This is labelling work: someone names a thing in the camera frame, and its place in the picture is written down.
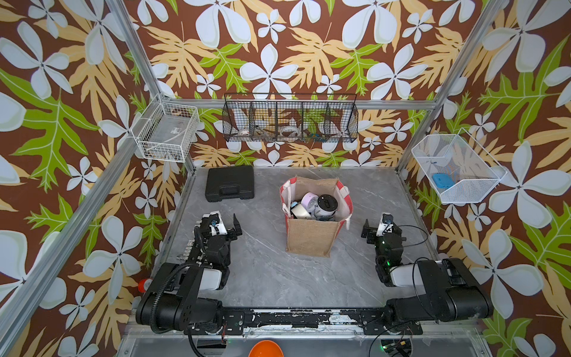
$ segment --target tape roll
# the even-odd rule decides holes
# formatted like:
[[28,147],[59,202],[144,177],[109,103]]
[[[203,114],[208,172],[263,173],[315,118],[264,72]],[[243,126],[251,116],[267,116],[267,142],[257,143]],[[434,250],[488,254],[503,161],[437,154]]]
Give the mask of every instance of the tape roll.
[[303,196],[303,198],[301,199],[301,205],[303,206],[303,208],[305,208],[309,213],[313,212],[315,210],[315,206],[317,206],[317,198],[319,196],[317,196],[316,194],[312,193],[312,192],[308,192],[305,194],[305,196]]

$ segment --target wire basket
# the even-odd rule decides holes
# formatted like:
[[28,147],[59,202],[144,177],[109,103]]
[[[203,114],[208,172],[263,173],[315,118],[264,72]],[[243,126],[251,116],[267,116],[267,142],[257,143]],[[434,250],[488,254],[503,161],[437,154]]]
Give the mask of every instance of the wire basket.
[[196,107],[152,103],[140,120],[146,120],[135,141],[146,159],[184,162],[199,118]]
[[443,204],[482,202],[507,173],[477,140],[472,138],[478,151],[496,166],[490,167],[460,134],[427,135],[412,149]]
[[[232,93],[232,96],[243,94]],[[224,95],[223,134],[226,141],[317,141],[353,142],[357,139],[358,113],[352,100],[234,99]]]

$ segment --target black wire basket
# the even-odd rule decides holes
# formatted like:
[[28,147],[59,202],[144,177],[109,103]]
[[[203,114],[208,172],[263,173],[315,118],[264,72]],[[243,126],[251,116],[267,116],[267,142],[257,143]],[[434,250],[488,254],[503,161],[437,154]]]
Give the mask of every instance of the black wire basket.
[[222,111],[226,141],[353,142],[357,139],[359,115],[355,94],[336,94],[337,99],[319,94],[284,96],[292,99],[256,99],[253,94],[226,93]]

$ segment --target bag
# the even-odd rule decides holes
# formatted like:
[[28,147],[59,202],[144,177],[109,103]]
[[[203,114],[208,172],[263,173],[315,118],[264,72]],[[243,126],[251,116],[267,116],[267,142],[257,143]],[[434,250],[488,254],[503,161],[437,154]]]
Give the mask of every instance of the bag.
[[[299,201],[308,192],[316,195],[332,195],[337,199],[338,207],[335,213],[335,222],[321,222],[319,220],[295,219],[289,210],[293,201]],[[341,228],[347,223],[353,213],[353,202],[349,196],[349,189],[338,179],[312,180],[303,177],[294,177],[280,188],[282,210],[285,213],[285,227],[287,230],[287,252],[325,256],[329,258],[331,247]]]

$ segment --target white wire basket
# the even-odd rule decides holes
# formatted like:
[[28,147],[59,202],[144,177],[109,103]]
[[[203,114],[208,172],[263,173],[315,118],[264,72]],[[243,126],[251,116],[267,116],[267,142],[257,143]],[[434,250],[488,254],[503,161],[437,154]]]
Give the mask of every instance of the white wire basket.
[[153,103],[140,120],[147,122],[135,141],[144,158],[184,162],[200,122],[196,107]]
[[[472,138],[480,155],[461,134],[470,137],[465,130],[458,134],[431,134],[412,149],[443,204],[482,202],[507,173],[477,140]],[[490,167],[481,155],[495,166]]]

